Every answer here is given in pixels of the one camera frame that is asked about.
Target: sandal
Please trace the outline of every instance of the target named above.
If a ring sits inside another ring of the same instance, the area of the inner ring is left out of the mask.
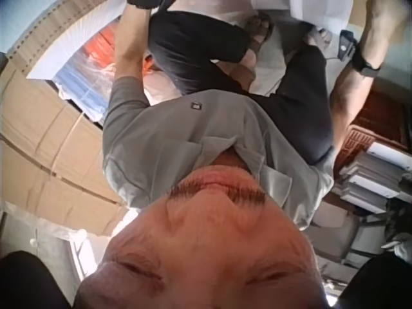
[[[268,21],[268,28],[263,27],[261,24],[264,21]],[[270,16],[265,13],[259,13],[259,15],[252,16],[246,23],[245,31],[249,33],[250,42],[248,49],[252,50],[256,55],[258,55],[262,45],[266,42],[272,35],[274,24],[270,19]],[[254,39],[255,36],[262,35],[265,36],[262,42],[258,42]]]

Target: dark object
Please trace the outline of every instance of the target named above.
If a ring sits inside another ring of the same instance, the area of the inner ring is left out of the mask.
[[[254,95],[211,62],[238,63],[249,42],[242,28],[204,15],[162,12],[150,20],[150,52],[182,95],[217,89],[250,97],[304,160],[316,164],[332,146],[326,59],[318,47],[305,46],[288,63],[276,94]]]
[[[366,62],[359,48],[356,49],[355,54],[352,57],[352,67],[356,72],[359,72],[366,77],[375,78],[376,76],[378,76],[380,71],[380,68],[374,69],[372,68],[370,63]]]
[[[18,251],[0,260],[0,308],[70,309],[46,265]]]
[[[152,8],[158,8],[159,12],[167,10],[176,0],[127,0],[130,5],[135,5],[138,8],[150,10]]]
[[[388,212],[385,227],[386,241],[393,241],[396,235],[402,233],[412,235],[412,206],[405,201],[392,198],[386,203],[386,209]]]
[[[334,308],[409,308],[411,291],[412,266],[386,252],[370,259],[357,272]]]
[[[348,30],[342,30],[339,37],[339,51],[337,57],[341,61],[345,61],[347,58],[351,58],[355,52],[357,45],[356,39],[353,37],[353,32]]]

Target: knee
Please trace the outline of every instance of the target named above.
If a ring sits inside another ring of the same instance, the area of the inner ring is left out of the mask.
[[[149,50],[154,53],[157,47],[164,44],[171,33],[176,29],[174,12],[162,12],[154,14],[149,22]]]

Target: shirt sleeve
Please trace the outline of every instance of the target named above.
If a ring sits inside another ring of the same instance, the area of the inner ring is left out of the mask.
[[[135,77],[121,77],[113,83],[109,111],[103,127],[103,156],[109,153],[123,130],[150,103],[144,94],[143,83]]]

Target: white paper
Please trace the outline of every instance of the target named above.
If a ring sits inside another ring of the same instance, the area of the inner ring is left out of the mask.
[[[290,0],[290,15],[334,34],[346,29],[353,0]]]

